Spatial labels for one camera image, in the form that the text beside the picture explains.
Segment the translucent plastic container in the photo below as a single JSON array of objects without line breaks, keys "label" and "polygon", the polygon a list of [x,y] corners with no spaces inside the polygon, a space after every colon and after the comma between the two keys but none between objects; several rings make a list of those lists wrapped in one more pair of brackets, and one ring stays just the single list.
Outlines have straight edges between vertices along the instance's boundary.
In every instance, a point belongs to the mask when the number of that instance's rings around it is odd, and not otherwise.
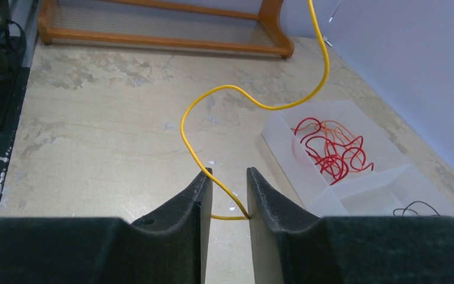
[{"label": "translucent plastic container", "polygon": [[[320,173],[307,155],[292,128],[307,117],[319,121],[334,120],[355,135],[362,135],[367,163],[374,170],[350,172],[330,185],[333,177]],[[316,102],[277,111],[270,115],[262,136],[288,177],[306,209],[317,215],[393,215],[413,201],[424,201],[442,215],[454,216],[454,208],[352,101]],[[423,204],[410,209],[419,215],[434,215]],[[406,211],[405,215],[415,215]]]}]

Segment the wooden shelf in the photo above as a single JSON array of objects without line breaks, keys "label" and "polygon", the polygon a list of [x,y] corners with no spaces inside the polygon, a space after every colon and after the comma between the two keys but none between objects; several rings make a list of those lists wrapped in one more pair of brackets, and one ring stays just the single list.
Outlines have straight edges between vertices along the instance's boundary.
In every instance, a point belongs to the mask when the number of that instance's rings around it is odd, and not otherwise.
[{"label": "wooden shelf", "polygon": [[44,0],[38,17],[43,42],[54,39],[277,54],[289,58],[283,0],[264,0],[259,14],[155,0]]}]

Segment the yellow wire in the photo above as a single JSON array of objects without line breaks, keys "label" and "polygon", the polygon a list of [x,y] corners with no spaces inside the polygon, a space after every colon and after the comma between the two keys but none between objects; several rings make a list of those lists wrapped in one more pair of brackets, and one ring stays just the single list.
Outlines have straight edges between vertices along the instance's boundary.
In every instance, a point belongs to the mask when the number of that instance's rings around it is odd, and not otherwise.
[{"label": "yellow wire", "polygon": [[181,134],[181,137],[183,139],[183,142],[185,143],[185,146],[187,146],[187,149],[189,149],[189,152],[192,155],[192,158],[194,158],[194,161],[196,161],[197,165],[201,168],[203,173],[205,173],[206,176],[208,176],[212,181],[214,181],[218,186],[220,186],[223,189],[223,191],[225,191],[225,193],[227,193],[232,198],[232,200],[234,200],[234,202],[236,202],[237,206],[239,207],[239,209],[241,210],[241,212],[244,215],[244,216],[240,216],[240,217],[223,217],[223,216],[217,216],[217,215],[213,215],[212,214],[211,217],[214,218],[214,219],[219,219],[219,220],[247,220],[247,219],[249,219],[249,214],[246,211],[246,209],[244,208],[244,206],[241,203],[241,201],[239,201],[239,199],[234,195],[234,193],[232,193],[232,191],[230,191],[221,181],[219,181],[216,177],[214,177],[214,175],[209,173],[206,170],[206,168],[204,167],[203,163],[201,163],[201,161],[197,157],[196,153],[194,152],[194,149],[192,149],[192,146],[190,145],[189,141],[187,140],[187,137],[185,136],[185,130],[184,130],[185,129],[185,120],[186,120],[188,114],[190,113],[190,111],[202,99],[204,99],[205,97],[207,97],[207,96],[209,96],[209,95],[211,95],[211,94],[213,94],[213,93],[215,93],[215,92],[217,92],[219,90],[224,90],[224,89],[234,89],[234,90],[240,92],[241,94],[243,94],[243,96],[245,96],[247,99],[249,99],[252,103],[257,105],[258,107],[266,109],[268,111],[279,111],[281,109],[287,109],[287,108],[294,107],[296,105],[300,105],[300,104],[306,102],[307,100],[309,100],[310,98],[312,98],[315,94],[317,94],[318,91],[321,90],[321,88],[326,83],[326,79],[328,78],[328,74],[330,73],[330,60],[328,58],[328,52],[326,50],[326,46],[325,46],[325,42],[323,40],[323,36],[321,35],[321,31],[319,30],[319,26],[317,25],[316,13],[314,11],[314,6],[312,4],[312,0],[308,0],[308,5],[309,5],[310,18],[312,19],[312,24],[314,26],[314,32],[316,33],[316,37],[317,37],[317,41],[319,43],[319,47],[321,48],[321,52],[323,53],[323,60],[325,61],[325,72],[323,74],[323,78],[321,79],[321,82],[319,82],[319,85],[316,87],[316,89],[314,89],[312,91],[312,93],[310,93],[305,98],[300,99],[300,100],[298,100],[296,102],[292,102],[291,104],[282,105],[282,106],[278,106],[277,107],[277,106],[264,105],[264,104],[258,102],[256,99],[254,99],[252,96],[250,96],[244,90],[242,90],[240,87],[237,87],[237,86],[234,86],[234,85],[223,85],[223,86],[216,87],[215,89],[212,89],[212,90],[206,92],[204,95],[202,95],[199,98],[197,98],[189,106],[189,108],[185,111],[185,113],[183,114],[183,117],[181,118],[180,134]]}]

